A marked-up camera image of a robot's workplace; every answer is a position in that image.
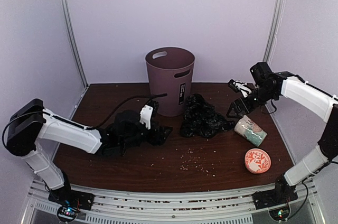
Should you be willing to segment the floral ceramic mug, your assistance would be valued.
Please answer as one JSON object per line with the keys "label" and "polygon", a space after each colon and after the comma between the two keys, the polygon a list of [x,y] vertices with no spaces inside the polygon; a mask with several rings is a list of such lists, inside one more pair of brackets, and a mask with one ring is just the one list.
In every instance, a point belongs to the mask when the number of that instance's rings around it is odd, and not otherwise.
{"label": "floral ceramic mug", "polygon": [[255,147],[259,147],[267,136],[267,133],[246,115],[238,120],[234,131]]}

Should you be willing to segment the black plastic trash bag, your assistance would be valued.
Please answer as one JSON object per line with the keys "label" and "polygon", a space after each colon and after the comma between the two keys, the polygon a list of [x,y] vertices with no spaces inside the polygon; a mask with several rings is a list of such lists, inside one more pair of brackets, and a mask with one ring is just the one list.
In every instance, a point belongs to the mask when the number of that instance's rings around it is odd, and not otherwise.
{"label": "black plastic trash bag", "polygon": [[234,129],[236,122],[227,120],[201,94],[192,94],[186,99],[180,136],[213,138],[218,133]]}

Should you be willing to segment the mauve plastic trash bin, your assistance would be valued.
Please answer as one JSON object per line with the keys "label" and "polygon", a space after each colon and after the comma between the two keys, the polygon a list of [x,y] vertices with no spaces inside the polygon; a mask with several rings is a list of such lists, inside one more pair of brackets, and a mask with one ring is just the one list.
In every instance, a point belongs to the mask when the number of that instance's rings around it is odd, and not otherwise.
{"label": "mauve plastic trash bin", "polygon": [[158,99],[158,113],[167,117],[181,115],[191,90],[193,53],[183,48],[164,47],[149,52],[145,61],[151,94],[167,94]]}

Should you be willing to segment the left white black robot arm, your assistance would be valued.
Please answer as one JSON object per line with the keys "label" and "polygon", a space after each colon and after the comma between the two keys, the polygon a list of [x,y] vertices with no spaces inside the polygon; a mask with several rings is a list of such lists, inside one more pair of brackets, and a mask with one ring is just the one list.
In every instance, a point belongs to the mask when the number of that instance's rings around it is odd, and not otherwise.
{"label": "left white black robot arm", "polygon": [[89,127],[61,117],[46,109],[41,99],[33,99],[10,118],[2,132],[2,142],[12,155],[28,164],[63,204],[71,205],[76,193],[70,189],[67,175],[50,160],[38,140],[47,139],[93,155],[123,156],[129,148],[143,142],[153,146],[165,143],[173,129],[154,120],[157,109],[158,102],[149,100],[140,112],[125,110],[116,114],[106,128]]}

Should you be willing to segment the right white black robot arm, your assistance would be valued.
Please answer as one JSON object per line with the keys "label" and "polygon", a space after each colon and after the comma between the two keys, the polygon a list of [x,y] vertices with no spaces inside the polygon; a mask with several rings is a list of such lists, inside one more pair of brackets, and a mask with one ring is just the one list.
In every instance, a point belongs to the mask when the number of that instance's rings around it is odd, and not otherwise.
{"label": "right white black robot arm", "polygon": [[255,206],[263,208],[296,200],[296,188],[337,159],[337,96],[297,74],[273,72],[267,62],[256,63],[250,73],[252,85],[229,81],[239,97],[226,114],[236,121],[234,131],[251,143],[245,167],[253,174],[266,174],[276,165],[264,147],[268,132],[251,119],[254,114],[273,120],[294,163],[276,178],[272,189],[253,194]]}

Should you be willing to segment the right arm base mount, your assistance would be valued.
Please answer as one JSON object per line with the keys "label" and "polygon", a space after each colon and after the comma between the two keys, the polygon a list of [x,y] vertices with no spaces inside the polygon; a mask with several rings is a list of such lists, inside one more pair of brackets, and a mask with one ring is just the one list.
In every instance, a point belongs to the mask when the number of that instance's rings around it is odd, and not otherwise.
{"label": "right arm base mount", "polygon": [[257,191],[252,195],[252,199],[256,210],[266,209],[269,216],[274,221],[287,221],[291,216],[290,202],[297,200],[296,192],[291,192],[289,195],[278,197],[275,195],[275,190]]}

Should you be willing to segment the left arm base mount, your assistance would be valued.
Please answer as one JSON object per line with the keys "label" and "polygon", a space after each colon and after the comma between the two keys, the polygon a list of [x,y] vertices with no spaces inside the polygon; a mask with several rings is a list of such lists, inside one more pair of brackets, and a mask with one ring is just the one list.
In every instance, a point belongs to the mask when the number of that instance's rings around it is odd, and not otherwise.
{"label": "left arm base mount", "polygon": [[66,186],[51,190],[47,185],[48,200],[58,203],[57,218],[64,223],[74,221],[81,210],[91,210],[95,196],[92,193],[75,191]]}

